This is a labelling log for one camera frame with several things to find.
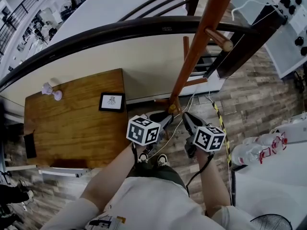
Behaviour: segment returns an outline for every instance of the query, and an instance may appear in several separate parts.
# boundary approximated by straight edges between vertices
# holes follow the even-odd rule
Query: office desk
[[[102,92],[124,93],[122,70],[73,80],[53,88],[60,101],[41,92],[25,100],[24,133],[34,132],[30,164],[94,168],[110,163],[128,144],[128,116],[98,110]]]

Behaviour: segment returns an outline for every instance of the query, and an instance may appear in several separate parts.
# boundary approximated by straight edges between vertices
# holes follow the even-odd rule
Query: wooden floor
[[[206,0],[200,0],[197,13],[202,12],[205,2]],[[229,22],[229,20],[230,10],[227,10],[223,21]],[[216,112],[205,96],[208,94],[194,97],[190,112],[212,123],[213,126],[219,126]],[[210,98],[217,103],[223,116],[232,149],[245,137],[267,133],[284,119],[303,111],[302,95],[294,89],[292,80],[284,82],[278,78],[264,48],[228,78],[220,92],[211,93]],[[180,99],[182,107],[187,105],[188,100],[189,97]],[[153,103],[131,106],[129,116],[159,109],[161,107]],[[179,121],[180,118],[175,119],[169,128],[170,134]],[[180,174],[185,183],[199,170],[196,162],[188,159],[185,154],[184,144],[187,137],[187,131],[183,125],[180,125],[173,139],[163,150],[168,156],[170,166]],[[6,150],[9,151],[7,153],[11,155],[13,161],[18,161],[18,165],[26,163],[22,140],[10,142]],[[215,159],[225,183],[229,185],[224,148],[216,154]],[[39,229],[67,202],[77,199],[91,177],[98,171],[99,169],[94,169],[82,178],[42,176],[37,169],[12,172],[13,184],[19,179],[24,180],[35,194],[33,203],[27,206],[27,212],[23,210],[21,204],[13,205],[15,212],[24,220],[24,224],[19,225],[19,228]],[[191,197],[204,207],[199,177],[191,183],[189,190]]]

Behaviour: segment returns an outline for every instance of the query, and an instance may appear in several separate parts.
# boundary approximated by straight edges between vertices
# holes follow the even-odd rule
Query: white shoe
[[[139,159],[138,159],[139,163],[148,163],[148,155],[145,152],[142,152],[139,155]]]
[[[160,154],[160,156],[157,159],[157,166],[165,166],[167,165],[167,156],[165,154]]]
[[[27,192],[28,196],[29,196],[29,200],[31,200],[34,197],[34,193],[32,190]]]

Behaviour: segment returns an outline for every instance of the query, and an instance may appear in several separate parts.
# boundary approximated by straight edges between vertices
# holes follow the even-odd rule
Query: small white object
[[[220,150],[226,134],[218,127],[200,126],[197,128],[193,144],[204,151]]]
[[[126,138],[145,146],[158,140],[160,127],[160,124],[136,115],[128,122]]]
[[[44,83],[43,89],[42,89],[42,94],[47,94],[47,95],[52,94],[52,95],[54,95],[54,99],[56,101],[59,101],[63,97],[63,92],[61,90],[53,91],[51,85],[48,82]]]
[[[307,10],[303,5],[300,6],[289,23],[297,35],[304,30],[304,28],[307,26]]]
[[[52,94],[54,95],[54,99],[56,101],[59,101],[60,99],[62,99],[62,96],[63,96],[63,93],[61,90],[58,90],[58,91],[53,91]]]

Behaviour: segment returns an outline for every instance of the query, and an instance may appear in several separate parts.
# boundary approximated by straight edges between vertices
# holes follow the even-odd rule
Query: cable
[[[272,14],[274,12],[275,12],[275,10],[273,10],[271,13],[267,14],[266,16],[264,16],[262,19],[258,20],[256,23],[253,23],[252,25],[257,24],[258,22],[262,21],[265,17],[269,16],[270,14]]]
[[[258,3],[258,4],[265,5],[265,6],[268,6],[268,5],[276,5],[276,4],[271,4],[271,3],[269,3],[269,2],[263,3],[263,2],[259,2],[259,1],[257,1],[257,0],[247,0],[242,6],[240,6],[240,7],[238,7],[238,8],[235,8],[235,9],[231,10],[232,21],[235,20],[234,12],[237,11],[237,10],[240,10],[240,9],[244,8],[249,2],[256,2],[256,3]]]
[[[155,156],[157,153],[159,153],[159,152],[169,143],[169,141],[173,138],[173,136],[174,136],[174,134],[175,134],[177,128],[179,127],[179,125],[180,125],[181,123],[182,123],[182,120],[179,122],[179,124],[178,124],[177,127],[175,128],[175,130],[174,130],[172,136],[171,136],[170,139],[167,141],[167,143],[166,143],[164,146],[162,146],[162,147],[158,150],[158,152],[156,152],[153,156]]]
[[[213,104],[213,101],[210,99],[210,91],[209,91],[208,97],[205,96],[205,98],[207,100],[211,101],[211,103]],[[227,162],[227,166],[228,166],[228,182],[229,182],[230,203],[232,205],[232,183],[231,183],[231,180],[230,180],[230,166],[229,166],[228,162]]]
[[[190,185],[190,183],[193,181],[193,179],[194,179],[197,175],[199,175],[200,173],[202,173],[202,172],[207,168],[208,164],[209,164],[210,161],[213,159],[213,157],[214,157],[214,152],[213,152],[211,155],[208,156],[207,162],[206,162],[206,163],[204,164],[204,166],[200,169],[200,171],[196,172],[196,173],[192,176],[192,178],[189,180],[188,184],[186,185],[186,188],[187,188],[187,192],[188,192],[189,197],[190,197],[190,193],[189,193],[189,185]]]
[[[192,100],[192,102],[191,102],[191,104],[190,104],[190,106],[189,106],[189,108],[188,108],[188,111],[190,110],[190,108],[191,108],[191,106],[192,106],[192,104],[193,104],[194,95],[195,95],[195,93],[196,93],[196,90],[195,90],[195,92],[193,93],[193,95],[190,97],[190,99],[189,99],[189,101],[188,101],[188,104],[187,104],[187,106],[186,106],[186,108],[187,108],[187,107],[189,106],[190,100]],[[175,132],[176,132],[177,128],[180,126],[181,123],[182,123],[182,120],[179,122],[179,124],[178,124],[177,127],[175,128],[175,130],[174,130],[172,136],[169,138],[169,140],[167,141],[167,143],[166,143],[164,146],[162,146],[162,147],[158,150],[158,152],[156,152],[153,156],[155,156],[157,153],[159,153],[159,152],[169,143],[169,141],[173,138],[173,136],[175,135]]]

